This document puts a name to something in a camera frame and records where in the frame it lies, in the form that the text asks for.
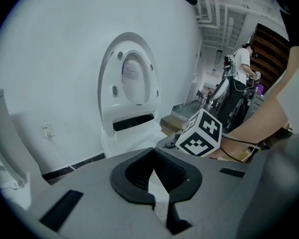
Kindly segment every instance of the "white ceiling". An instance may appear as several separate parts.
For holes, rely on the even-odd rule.
[[[203,34],[203,43],[208,47],[216,47],[221,48],[224,50],[232,51],[238,41],[240,33],[242,32],[242,28],[246,19],[248,11],[240,11],[229,9],[227,15],[227,23],[226,23],[226,30],[225,35],[224,33],[224,23],[225,23],[225,6],[226,5],[234,5],[239,8],[244,8],[248,10],[252,10],[255,12],[261,12],[264,15],[276,18],[277,21],[280,21],[279,10],[280,7],[275,0],[218,0],[219,1],[219,8],[220,8],[220,27],[218,29],[202,27],[202,34]],[[212,7],[212,22],[211,25],[215,25],[216,23],[216,11],[215,11],[215,1],[210,0],[211,7]],[[207,19],[207,8],[206,8],[206,1],[199,0],[199,4],[201,6],[201,13],[203,15],[203,19]],[[196,15],[198,15],[198,8],[199,5],[196,6]],[[229,18],[234,19],[232,33],[230,35],[229,42],[227,41],[227,34],[229,29]]]

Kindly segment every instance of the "white t-shirt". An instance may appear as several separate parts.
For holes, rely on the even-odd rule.
[[[242,64],[250,66],[250,54],[245,48],[240,48],[234,53],[237,66],[237,75],[234,77],[235,80],[240,81],[242,84],[246,85],[247,74],[241,67]]]

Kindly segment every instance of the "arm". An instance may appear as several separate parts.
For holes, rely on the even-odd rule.
[[[294,46],[290,49],[288,65],[284,77],[277,83],[255,114],[241,126],[230,132],[229,135],[242,141],[258,143],[280,129],[288,121],[288,118],[277,100],[277,95],[289,82],[298,67],[299,46]],[[237,142],[222,139],[220,146],[232,156],[237,157],[237,152],[245,149],[247,145],[241,145]],[[224,156],[224,153],[219,149],[208,157],[217,158],[220,156]]]
[[[253,79],[256,79],[256,74],[254,73],[253,70],[251,70],[250,66],[246,65],[246,64],[242,64],[241,68],[244,70],[244,72],[246,74],[249,74],[250,76],[253,77]]]

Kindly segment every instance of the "black pants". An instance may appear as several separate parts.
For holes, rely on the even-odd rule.
[[[223,124],[223,126],[225,126],[228,115],[235,109],[239,100],[243,96],[244,94],[243,90],[245,88],[246,85],[244,85],[243,83],[236,81],[234,79],[229,80],[229,97],[227,100],[225,100],[225,103],[223,104],[223,107],[221,108],[218,116],[218,119]]]

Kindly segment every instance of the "white cube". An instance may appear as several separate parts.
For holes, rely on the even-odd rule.
[[[220,147],[222,124],[206,110],[191,117],[176,146],[187,154],[205,157]]]

